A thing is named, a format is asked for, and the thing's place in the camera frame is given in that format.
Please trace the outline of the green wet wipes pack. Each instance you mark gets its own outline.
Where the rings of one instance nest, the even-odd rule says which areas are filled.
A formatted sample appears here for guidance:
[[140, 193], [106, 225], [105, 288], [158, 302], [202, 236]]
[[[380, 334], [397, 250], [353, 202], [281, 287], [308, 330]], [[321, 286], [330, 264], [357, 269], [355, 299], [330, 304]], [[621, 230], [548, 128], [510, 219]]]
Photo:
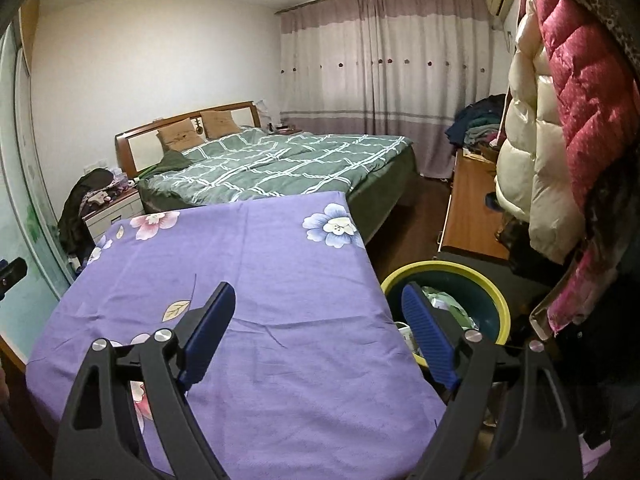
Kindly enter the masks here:
[[462, 307], [453, 296], [428, 286], [423, 286], [422, 292], [433, 308], [448, 311], [462, 330], [480, 329], [477, 322], [468, 315], [468, 312], [464, 310], [464, 307]]

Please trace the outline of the yellow rimmed trash bin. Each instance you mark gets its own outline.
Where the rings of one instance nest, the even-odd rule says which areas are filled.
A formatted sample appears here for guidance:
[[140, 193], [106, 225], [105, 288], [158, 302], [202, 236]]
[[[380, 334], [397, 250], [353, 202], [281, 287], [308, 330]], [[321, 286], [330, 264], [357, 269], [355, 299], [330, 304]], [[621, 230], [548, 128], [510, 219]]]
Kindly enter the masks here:
[[484, 336], [496, 344], [508, 341], [509, 306], [498, 287], [477, 270], [461, 263], [433, 259], [409, 263], [392, 272], [381, 288], [395, 322], [406, 322], [401, 310], [401, 292], [409, 282], [446, 292], [471, 315]]

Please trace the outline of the sliding wardrobe door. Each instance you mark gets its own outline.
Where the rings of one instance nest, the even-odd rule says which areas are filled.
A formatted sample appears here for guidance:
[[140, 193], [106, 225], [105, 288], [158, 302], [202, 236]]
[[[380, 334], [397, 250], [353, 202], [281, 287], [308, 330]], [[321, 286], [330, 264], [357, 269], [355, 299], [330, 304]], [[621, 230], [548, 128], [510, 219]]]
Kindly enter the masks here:
[[27, 266], [1, 300], [1, 338], [25, 363], [73, 277], [40, 167], [26, 55], [12, 26], [1, 37], [1, 258]]

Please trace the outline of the clothes pile on nightstand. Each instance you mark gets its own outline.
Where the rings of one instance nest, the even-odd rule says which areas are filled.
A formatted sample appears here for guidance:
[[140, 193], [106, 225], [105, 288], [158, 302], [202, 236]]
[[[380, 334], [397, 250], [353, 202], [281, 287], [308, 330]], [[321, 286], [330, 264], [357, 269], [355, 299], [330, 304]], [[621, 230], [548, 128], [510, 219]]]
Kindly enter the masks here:
[[60, 243], [70, 260], [84, 266], [96, 248], [85, 216], [113, 203], [128, 188], [126, 174], [105, 168], [93, 169], [77, 181], [58, 220]]

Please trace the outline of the white nightstand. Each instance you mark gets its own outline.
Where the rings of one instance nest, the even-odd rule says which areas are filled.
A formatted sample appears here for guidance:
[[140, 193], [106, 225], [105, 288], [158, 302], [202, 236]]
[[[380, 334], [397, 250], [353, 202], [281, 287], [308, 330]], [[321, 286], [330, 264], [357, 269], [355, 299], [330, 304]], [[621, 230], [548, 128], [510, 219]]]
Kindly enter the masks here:
[[92, 239], [97, 242], [110, 226], [122, 219], [141, 216], [144, 213], [143, 204], [136, 188], [130, 188], [122, 195], [106, 204], [104, 207], [87, 214], [84, 217]]

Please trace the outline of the wooden bed headboard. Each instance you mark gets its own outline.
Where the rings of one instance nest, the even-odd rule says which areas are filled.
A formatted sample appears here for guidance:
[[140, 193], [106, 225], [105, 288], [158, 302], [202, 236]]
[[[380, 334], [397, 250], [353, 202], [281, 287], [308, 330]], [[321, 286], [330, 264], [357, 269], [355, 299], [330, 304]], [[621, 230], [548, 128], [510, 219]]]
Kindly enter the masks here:
[[260, 117], [252, 101], [236, 102], [224, 105], [194, 110], [168, 118], [160, 118], [155, 122], [119, 133], [114, 137], [115, 153], [119, 168], [128, 176], [135, 179], [141, 171], [157, 164], [164, 156], [164, 149], [157, 137], [158, 129], [172, 125], [175, 122], [189, 118], [198, 135], [205, 140], [201, 114], [216, 110], [216, 112], [230, 112], [233, 120], [242, 127], [260, 127]]

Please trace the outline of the purple floral table cloth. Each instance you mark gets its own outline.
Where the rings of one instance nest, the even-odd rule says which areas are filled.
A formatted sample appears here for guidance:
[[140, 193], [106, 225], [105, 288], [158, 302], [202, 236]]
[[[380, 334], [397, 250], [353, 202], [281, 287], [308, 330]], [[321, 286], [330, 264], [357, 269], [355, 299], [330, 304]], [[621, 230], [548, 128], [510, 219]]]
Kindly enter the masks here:
[[188, 402], [229, 476], [407, 477], [445, 407], [392, 320], [340, 192], [111, 226], [28, 359], [46, 426], [58, 426], [94, 340], [144, 341], [223, 282], [235, 312]]

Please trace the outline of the wooden desk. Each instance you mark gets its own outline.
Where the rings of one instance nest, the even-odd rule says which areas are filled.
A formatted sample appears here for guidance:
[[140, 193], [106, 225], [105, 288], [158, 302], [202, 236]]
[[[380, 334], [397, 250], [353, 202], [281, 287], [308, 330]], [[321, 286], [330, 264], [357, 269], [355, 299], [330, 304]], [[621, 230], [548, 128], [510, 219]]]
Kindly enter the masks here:
[[508, 250], [497, 240], [502, 213], [485, 204], [495, 191], [495, 165], [467, 158], [458, 151], [451, 193], [438, 250], [498, 264], [506, 264]]

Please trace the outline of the brown left pillow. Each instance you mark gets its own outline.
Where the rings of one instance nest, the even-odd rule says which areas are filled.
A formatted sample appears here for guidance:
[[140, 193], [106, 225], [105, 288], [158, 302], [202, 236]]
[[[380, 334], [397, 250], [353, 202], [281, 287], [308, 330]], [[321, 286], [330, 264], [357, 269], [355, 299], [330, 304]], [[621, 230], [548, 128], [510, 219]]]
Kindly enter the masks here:
[[183, 152], [204, 143], [189, 118], [159, 128], [156, 137], [160, 141], [164, 152]]

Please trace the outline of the brown pillow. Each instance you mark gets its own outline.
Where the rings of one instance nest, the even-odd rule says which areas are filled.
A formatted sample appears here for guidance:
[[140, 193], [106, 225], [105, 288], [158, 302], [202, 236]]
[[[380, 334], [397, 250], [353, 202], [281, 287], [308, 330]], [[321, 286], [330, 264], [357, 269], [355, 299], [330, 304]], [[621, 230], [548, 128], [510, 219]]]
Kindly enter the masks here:
[[201, 118], [208, 140], [221, 139], [229, 134], [242, 131], [241, 127], [234, 121], [230, 110], [203, 110]]
[[183, 152], [204, 143], [189, 118], [159, 128], [156, 137], [160, 141], [164, 152]]

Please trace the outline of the white puffer jacket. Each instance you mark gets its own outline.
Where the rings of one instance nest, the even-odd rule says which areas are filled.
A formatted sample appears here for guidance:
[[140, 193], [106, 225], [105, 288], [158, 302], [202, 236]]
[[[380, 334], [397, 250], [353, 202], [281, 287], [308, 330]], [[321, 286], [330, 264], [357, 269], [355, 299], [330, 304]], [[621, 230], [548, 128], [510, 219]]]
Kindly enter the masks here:
[[495, 177], [500, 207], [528, 224], [530, 247], [561, 263], [584, 232], [570, 188], [565, 142], [537, 0], [524, 0], [509, 72], [511, 101]]

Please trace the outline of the brown right pillow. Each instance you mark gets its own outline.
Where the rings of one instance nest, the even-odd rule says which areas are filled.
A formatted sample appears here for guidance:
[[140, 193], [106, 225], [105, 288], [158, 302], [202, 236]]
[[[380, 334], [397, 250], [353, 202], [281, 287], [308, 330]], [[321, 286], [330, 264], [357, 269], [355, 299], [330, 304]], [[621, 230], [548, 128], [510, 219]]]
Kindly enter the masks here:
[[230, 110], [203, 110], [201, 118], [208, 140], [221, 139], [229, 134], [242, 131], [241, 127], [234, 121]]

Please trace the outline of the green plaid bed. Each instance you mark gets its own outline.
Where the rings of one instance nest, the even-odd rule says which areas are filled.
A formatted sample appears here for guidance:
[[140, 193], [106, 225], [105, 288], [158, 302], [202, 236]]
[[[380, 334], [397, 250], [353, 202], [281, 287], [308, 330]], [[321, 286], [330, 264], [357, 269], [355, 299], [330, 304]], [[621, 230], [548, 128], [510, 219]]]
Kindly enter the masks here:
[[367, 243], [417, 175], [412, 142], [405, 136], [286, 136], [244, 128], [195, 148], [167, 151], [143, 170], [138, 190], [152, 212], [342, 192]]

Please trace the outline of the pile of clothes on desk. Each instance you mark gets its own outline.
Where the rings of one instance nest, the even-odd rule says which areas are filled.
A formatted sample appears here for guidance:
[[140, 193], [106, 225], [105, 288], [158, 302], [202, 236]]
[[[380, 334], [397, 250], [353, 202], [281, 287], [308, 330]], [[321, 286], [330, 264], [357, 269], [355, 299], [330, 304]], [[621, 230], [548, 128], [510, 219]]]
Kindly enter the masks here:
[[455, 148], [472, 148], [492, 140], [500, 127], [504, 102], [504, 93], [493, 94], [460, 110], [445, 131], [449, 143]]

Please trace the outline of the red puffer jacket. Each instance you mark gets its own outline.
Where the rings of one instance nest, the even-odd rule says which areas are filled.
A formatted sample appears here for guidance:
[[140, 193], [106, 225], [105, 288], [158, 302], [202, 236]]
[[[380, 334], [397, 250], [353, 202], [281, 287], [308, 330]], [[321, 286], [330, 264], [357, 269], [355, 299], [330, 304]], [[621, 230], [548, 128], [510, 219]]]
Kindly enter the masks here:
[[639, 92], [613, 35], [575, 0], [537, 0], [565, 142], [570, 188], [579, 208], [600, 174], [639, 130]]

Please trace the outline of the pink white curtain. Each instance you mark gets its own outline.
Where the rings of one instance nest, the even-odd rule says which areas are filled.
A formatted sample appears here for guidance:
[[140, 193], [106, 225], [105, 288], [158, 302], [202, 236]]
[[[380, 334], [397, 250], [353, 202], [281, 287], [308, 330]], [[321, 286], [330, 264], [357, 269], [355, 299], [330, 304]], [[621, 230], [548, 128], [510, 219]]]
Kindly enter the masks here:
[[319, 0], [280, 25], [282, 120], [406, 136], [424, 177], [451, 176], [457, 112], [508, 86], [511, 55], [485, 0]]

